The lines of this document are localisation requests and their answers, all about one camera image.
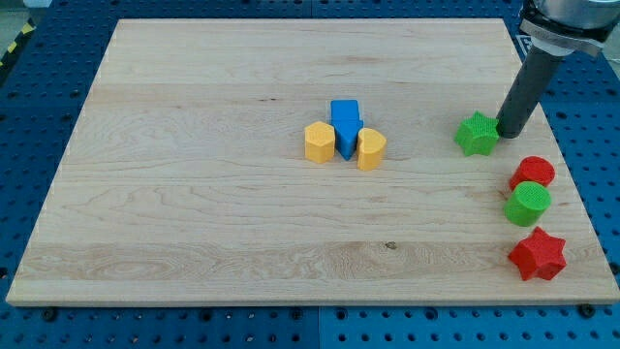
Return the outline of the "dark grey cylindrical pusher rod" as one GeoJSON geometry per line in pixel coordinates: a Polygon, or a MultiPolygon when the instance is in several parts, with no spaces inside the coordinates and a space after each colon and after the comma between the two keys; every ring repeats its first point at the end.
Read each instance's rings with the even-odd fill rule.
{"type": "Polygon", "coordinates": [[[515,139],[521,134],[562,60],[562,55],[530,48],[497,114],[500,137],[515,139]]]}

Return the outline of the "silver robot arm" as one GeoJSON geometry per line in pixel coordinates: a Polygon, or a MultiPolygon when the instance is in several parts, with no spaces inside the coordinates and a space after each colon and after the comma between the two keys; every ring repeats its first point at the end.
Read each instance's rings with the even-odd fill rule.
{"type": "Polygon", "coordinates": [[[619,0],[526,0],[519,16],[532,45],[497,114],[506,139],[521,134],[564,57],[603,50],[619,22],[619,0]]]}

